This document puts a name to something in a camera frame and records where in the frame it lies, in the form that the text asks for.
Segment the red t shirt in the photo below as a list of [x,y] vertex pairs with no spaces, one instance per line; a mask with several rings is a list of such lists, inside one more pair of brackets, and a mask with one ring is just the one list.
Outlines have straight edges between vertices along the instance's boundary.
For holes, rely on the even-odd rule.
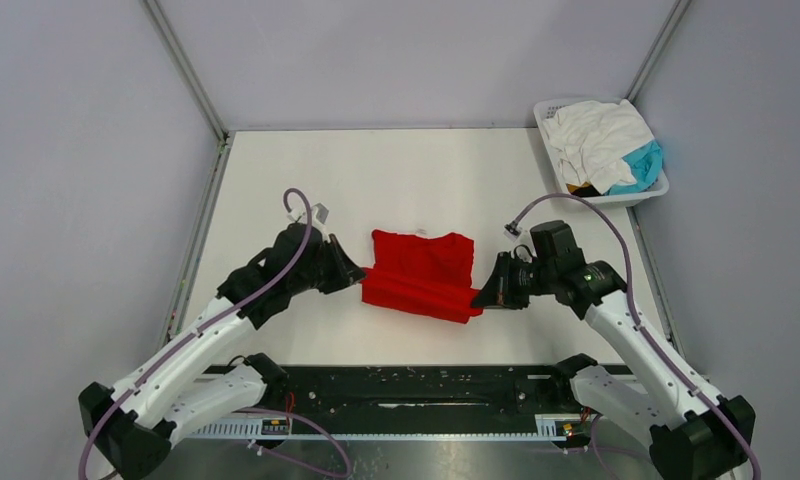
[[374,264],[365,270],[363,303],[466,324],[483,313],[471,306],[475,243],[459,234],[436,238],[375,229]]

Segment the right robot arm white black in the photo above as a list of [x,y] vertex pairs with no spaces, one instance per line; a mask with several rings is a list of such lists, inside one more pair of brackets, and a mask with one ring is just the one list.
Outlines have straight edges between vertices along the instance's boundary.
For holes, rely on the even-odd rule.
[[663,341],[628,282],[609,263],[587,261],[567,223],[539,224],[530,237],[528,255],[497,254],[472,306],[520,310],[535,296],[552,296],[613,348],[641,386],[622,383],[586,355],[574,356],[560,362],[565,373],[549,386],[553,405],[601,414],[647,449],[664,479],[716,479],[753,465],[752,405],[741,395],[723,395]]

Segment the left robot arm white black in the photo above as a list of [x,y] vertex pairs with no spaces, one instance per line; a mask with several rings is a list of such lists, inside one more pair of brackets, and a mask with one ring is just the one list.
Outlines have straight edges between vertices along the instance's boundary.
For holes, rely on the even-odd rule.
[[143,479],[186,436],[225,415],[288,400],[289,375],[266,354],[246,357],[225,375],[194,388],[214,359],[257,332],[309,290],[332,294],[360,283],[364,270],[336,236],[294,222],[272,246],[233,270],[184,331],[111,386],[93,382],[78,396],[87,437],[77,474],[98,450],[124,479]]

